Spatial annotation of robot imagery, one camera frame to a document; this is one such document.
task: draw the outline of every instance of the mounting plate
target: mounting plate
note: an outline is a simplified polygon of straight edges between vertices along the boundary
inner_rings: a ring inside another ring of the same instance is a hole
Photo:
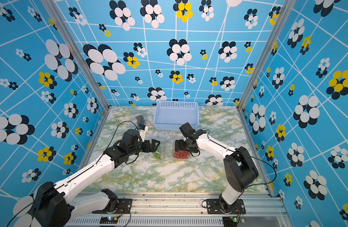
[[[219,199],[207,199],[206,202],[208,214],[224,214],[220,209]],[[235,206],[240,210],[242,214],[246,213],[242,199],[237,199]],[[238,214],[238,210],[234,209],[234,211],[232,211],[230,214]]]
[[[124,214],[129,214],[131,211],[132,199],[117,199],[117,207],[119,205],[123,206]],[[121,209],[117,208],[112,214],[120,214],[120,212],[121,212]],[[95,211],[92,211],[92,214],[107,214],[107,212],[102,210],[95,210]]]

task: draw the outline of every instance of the light blue basket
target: light blue basket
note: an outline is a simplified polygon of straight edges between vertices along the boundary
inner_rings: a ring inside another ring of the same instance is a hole
[[[153,124],[156,130],[179,131],[185,123],[197,130],[199,127],[199,107],[197,102],[158,101]]]

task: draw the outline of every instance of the green marble pattern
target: green marble pattern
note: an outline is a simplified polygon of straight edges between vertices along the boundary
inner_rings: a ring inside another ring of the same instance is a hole
[[[85,193],[97,193],[103,188],[109,188],[115,193],[124,192],[194,192],[221,193],[228,182],[222,160],[218,160],[204,151],[198,157],[188,160],[172,158],[175,139],[183,138],[180,131],[157,131],[153,125],[153,115],[156,107],[111,107],[107,121],[100,134],[98,142],[90,157],[90,162],[97,158],[107,148],[117,125],[124,120],[136,123],[135,116],[143,115],[149,131],[146,139],[155,138],[161,141],[164,158],[157,161],[151,153],[140,153],[136,162],[122,164],[115,170],[103,175],[87,188]],[[249,149],[241,121],[235,107],[201,107],[199,106],[200,128],[210,129],[210,135],[233,147],[243,146]],[[125,122],[117,130],[113,142],[122,138],[127,129],[135,126]],[[262,183],[260,177],[253,183]],[[266,192],[264,185],[252,186],[248,192]]]

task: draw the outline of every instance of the black cable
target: black cable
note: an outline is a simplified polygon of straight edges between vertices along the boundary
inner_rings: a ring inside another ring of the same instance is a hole
[[[208,207],[204,207],[204,206],[203,206],[203,202],[204,202],[204,201],[207,202],[207,200],[203,200],[203,201],[202,201],[202,207],[203,207],[204,209],[207,209]]]
[[[127,211],[130,213],[130,219],[129,219],[128,222],[126,223],[126,225],[128,225],[128,224],[130,223],[130,221],[131,221],[131,211],[129,211],[129,210],[126,209],[126,208],[122,208],[122,209],[127,210]]]
[[[137,154],[137,156],[136,156],[136,158],[135,158],[135,160],[134,161],[132,161],[132,162],[130,162],[130,163],[126,163],[127,161],[125,161],[125,164],[131,164],[131,163],[133,163],[133,162],[135,162],[136,161],[136,159],[139,157],[139,154]]]
[[[211,140],[211,139],[209,138],[209,133],[210,133],[210,132],[211,132],[211,131],[209,130],[209,132],[207,133],[208,139],[209,139],[210,141],[212,141],[213,143],[216,143],[215,141],[213,141],[213,140]],[[221,146],[222,148],[226,148],[226,147],[224,147],[223,145],[221,145],[221,144],[219,144],[219,143],[216,143],[216,144],[219,145],[219,146]],[[244,188],[244,190],[243,190],[243,192],[240,194],[240,196],[244,193],[244,191],[245,191],[248,187],[251,187],[251,186],[254,186],[254,185],[270,184],[270,183],[272,183],[272,182],[275,181],[275,179],[276,179],[276,177],[277,177],[277,173],[276,173],[276,170],[274,169],[274,167],[272,167],[269,163],[267,163],[267,162],[265,162],[265,161],[263,161],[263,160],[261,160],[261,159],[259,159],[259,158],[252,157],[252,156],[246,155],[246,154],[242,154],[241,152],[238,152],[238,151],[232,151],[232,150],[230,150],[230,149],[228,149],[228,148],[226,148],[226,149],[229,150],[229,151],[231,151],[231,152],[234,152],[234,153],[237,153],[237,154],[241,154],[241,155],[245,155],[245,156],[247,156],[247,157],[251,157],[251,158],[257,159],[257,160],[259,160],[259,161],[262,161],[262,162],[266,163],[267,165],[269,165],[269,166],[273,169],[273,171],[275,172],[275,178],[274,178],[272,181],[270,181],[270,182],[268,182],[268,183],[259,183],[259,184],[251,184],[251,185],[248,185],[247,187]]]

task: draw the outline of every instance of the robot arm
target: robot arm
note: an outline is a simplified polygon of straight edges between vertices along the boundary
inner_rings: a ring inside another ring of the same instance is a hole
[[[75,174],[53,184],[46,182],[34,193],[32,215],[42,227],[63,227],[70,219],[95,210],[108,213],[117,208],[117,196],[108,189],[85,197],[76,197],[85,187],[105,173],[128,161],[140,152],[155,152],[160,141],[145,140],[148,127],[129,129],[113,146]]]
[[[219,196],[219,204],[223,212],[230,213],[235,209],[235,202],[245,188],[258,177],[258,171],[249,152],[244,147],[234,148],[213,139],[204,130],[194,130],[189,123],[180,127],[186,140],[178,142],[181,150],[198,152],[203,149],[224,162],[229,185]]]

